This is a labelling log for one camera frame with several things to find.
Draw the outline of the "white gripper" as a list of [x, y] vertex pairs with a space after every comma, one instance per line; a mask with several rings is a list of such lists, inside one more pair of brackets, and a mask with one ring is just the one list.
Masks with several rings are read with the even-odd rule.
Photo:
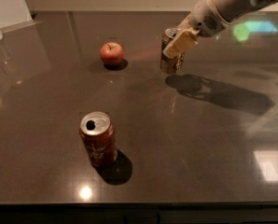
[[[189, 23], [195, 30], [188, 28]], [[229, 27], [229, 22], [219, 13], [215, 0], [199, 0], [190, 15], [187, 15], [177, 27], [184, 30], [180, 31], [162, 52], [169, 58], [196, 46], [198, 36], [212, 37], [221, 33]]]

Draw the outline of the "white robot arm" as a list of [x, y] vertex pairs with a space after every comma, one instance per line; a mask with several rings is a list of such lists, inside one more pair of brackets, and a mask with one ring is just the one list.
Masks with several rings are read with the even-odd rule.
[[199, 0], [178, 25], [180, 31], [162, 53], [172, 59], [193, 48], [200, 36], [217, 35], [243, 15], [277, 2], [278, 0]]

